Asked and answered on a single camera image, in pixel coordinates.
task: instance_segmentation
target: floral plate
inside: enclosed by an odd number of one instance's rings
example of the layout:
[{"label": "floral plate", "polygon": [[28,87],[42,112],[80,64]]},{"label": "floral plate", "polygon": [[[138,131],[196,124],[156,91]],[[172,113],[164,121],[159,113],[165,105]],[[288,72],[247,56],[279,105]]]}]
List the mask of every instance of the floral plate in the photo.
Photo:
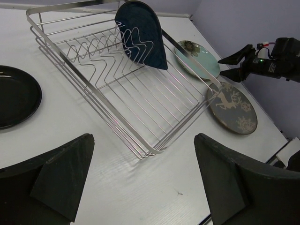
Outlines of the floral plate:
[{"label": "floral plate", "polygon": [[229,83],[221,82],[223,88],[217,95],[217,87],[212,84],[212,93],[207,91],[206,98],[210,99],[210,110],[216,119],[227,129],[241,135],[249,135],[257,128],[257,116],[248,98]]},{"label": "floral plate", "polygon": [[[204,68],[206,68],[215,78],[220,75],[220,66],[216,58],[206,50],[203,46],[191,41],[180,41],[178,44],[184,48],[191,56],[197,60]],[[199,69],[193,62],[185,57],[177,48],[175,48],[175,54],[184,61],[199,77],[203,80],[210,80],[209,77]],[[190,70],[180,59],[178,62],[188,71],[191,75],[196,76],[192,70]]]}]

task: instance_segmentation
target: dark blue plate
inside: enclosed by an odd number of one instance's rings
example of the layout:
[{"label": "dark blue plate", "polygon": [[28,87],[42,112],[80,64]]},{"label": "dark blue plate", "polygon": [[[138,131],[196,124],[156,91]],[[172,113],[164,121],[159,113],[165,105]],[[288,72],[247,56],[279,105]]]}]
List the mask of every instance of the dark blue plate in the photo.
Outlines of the dark blue plate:
[{"label": "dark blue plate", "polygon": [[115,22],[121,31],[125,53],[132,61],[168,69],[160,23],[148,5],[134,0],[124,3]]}]

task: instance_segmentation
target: scratch mark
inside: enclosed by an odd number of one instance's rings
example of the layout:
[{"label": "scratch mark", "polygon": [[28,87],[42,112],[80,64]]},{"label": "scratch mark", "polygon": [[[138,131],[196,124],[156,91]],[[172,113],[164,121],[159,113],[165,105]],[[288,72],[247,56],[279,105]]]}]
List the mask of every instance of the scratch mark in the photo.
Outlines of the scratch mark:
[{"label": "scratch mark", "polygon": [[180,193],[178,190],[174,189],[177,192],[177,195],[183,195],[182,193]]}]

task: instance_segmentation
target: plate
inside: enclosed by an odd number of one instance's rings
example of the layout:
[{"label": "plate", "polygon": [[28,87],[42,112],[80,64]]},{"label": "plate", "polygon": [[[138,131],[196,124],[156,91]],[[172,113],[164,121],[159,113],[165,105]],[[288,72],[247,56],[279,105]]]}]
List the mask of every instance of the plate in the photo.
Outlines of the plate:
[{"label": "plate", "polygon": [[117,11],[124,52],[134,62],[168,69],[161,26],[157,15],[140,1],[127,1]]},{"label": "plate", "polygon": [[28,73],[0,66],[0,129],[17,125],[38,109],[42,90]]},{"label": "plate", "polygon": [[256,112],[248,98],[229,83],[221,82],[223,88],[217,95],[218,88],[211,84],[215,93],[207,91],[210,110],[214,117],[227,129],[241,135],[249,135],[257,128]]},{"label": "plate", "polygon": [[[185,49],[190,55],[198,61],[207,71],[209,71],[215,78],[220,75],[220,66],[216,58],[206,50],[203,46],[192,41],[180,41],[178,44]],[[199,69],[193,62],[185,57],[177,48],[175,48],[175,54],[182,59],[199,77],[203,80],[209,81],[209,77]],[[188,71],[191,75],[196,76],[191,69],[189,69],[180,59],[178,62]]]}]

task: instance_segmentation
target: white table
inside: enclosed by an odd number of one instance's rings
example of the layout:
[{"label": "white table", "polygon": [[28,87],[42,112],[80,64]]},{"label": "white table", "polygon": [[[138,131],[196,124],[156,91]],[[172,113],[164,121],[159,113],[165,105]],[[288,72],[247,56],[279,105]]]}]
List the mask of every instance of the white table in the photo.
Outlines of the white table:
[{"label": "white table", "polygon": [[[83,133],[93,134],[96,145],[76,224],[196,225],[209,214],[193,144],[196,134],[205,133],[262,162],[286,143],[256,101],[236,84],[256,110],[258,127],[253,134],[229,133],[206,111],[166,152],[139,161],[38,50],[25,11],[0,9],[0,21],[0,64],[28,72],[43,90],[42,104],[34,116],[0,131],[0,168],[52,150]],[[175,40],[195,41],[219,59],[189,19],[161,17],[160,21]]]}]

